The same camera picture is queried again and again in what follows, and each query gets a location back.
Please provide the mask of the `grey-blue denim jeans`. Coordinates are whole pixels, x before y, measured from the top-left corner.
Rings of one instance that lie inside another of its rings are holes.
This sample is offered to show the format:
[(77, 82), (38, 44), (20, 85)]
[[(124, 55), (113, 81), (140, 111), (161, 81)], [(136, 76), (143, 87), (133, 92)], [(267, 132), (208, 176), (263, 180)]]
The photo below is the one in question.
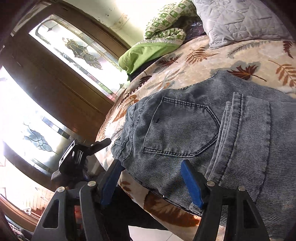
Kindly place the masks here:
[(181, 163), (217, 185), (243, 185), (271, 238), (295, 224), (295, 99), (227, 71), (181, 89), (165, 89), (130, 106), (115, 159), (145, 188), (202, 215)]

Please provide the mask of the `leaf pattern fleece blanket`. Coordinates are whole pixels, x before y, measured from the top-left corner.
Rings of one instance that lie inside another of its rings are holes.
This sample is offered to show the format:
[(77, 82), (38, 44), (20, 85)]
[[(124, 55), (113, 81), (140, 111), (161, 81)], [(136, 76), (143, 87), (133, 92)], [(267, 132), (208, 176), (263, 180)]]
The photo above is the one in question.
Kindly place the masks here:
[[(123, 131), (130, 106), (165, 89), (181, 89), (202, 82), (218, 71), (277, 89), (295, 99), (295, 44), (290, 41), (250, 40), (211, 49), (209, 38), (198, 37), (159, 58), (145, 69), (114, 104), (97, 139), (111, 145), (97, 154), (104, 168), (115, 159), (111, 149)], [(138, 183), (126, 171), (119, 186), (128, 200), (183, 240), (192, 240), (202, 215), (189, 213)]]

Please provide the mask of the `green patterned quilt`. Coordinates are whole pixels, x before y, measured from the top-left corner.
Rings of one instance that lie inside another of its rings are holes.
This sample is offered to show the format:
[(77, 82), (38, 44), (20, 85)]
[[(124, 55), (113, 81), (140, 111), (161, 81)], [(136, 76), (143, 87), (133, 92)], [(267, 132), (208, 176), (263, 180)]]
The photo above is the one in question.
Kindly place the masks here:
[(187, 28), (198, 21), (192, 1), (165, 5), (147, 23), (144, 39), (119, 58), (119, 67), (130, 75), (144, 63), (175, 51), (183, 44)]

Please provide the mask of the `dark purple cloth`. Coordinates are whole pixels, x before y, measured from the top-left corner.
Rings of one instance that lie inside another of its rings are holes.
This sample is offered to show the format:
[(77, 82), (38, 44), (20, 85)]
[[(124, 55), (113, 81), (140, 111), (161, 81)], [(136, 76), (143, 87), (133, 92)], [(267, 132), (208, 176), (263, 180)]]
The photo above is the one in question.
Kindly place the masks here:
[(186, 30), (184, 43), (203, 35), (206, 35), (206, 32), (203, 28), (202, 21), (194, 22)]

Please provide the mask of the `grey quilted pillow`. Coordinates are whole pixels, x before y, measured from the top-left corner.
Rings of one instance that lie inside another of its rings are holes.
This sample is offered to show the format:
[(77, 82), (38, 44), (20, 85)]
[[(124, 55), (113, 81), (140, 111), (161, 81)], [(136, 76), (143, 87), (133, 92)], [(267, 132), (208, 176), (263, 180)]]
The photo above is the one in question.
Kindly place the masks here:
[(211, 49), (254, 39), (292, 40), (282, 21), (261, 1), (193, 1), (193, 4)]

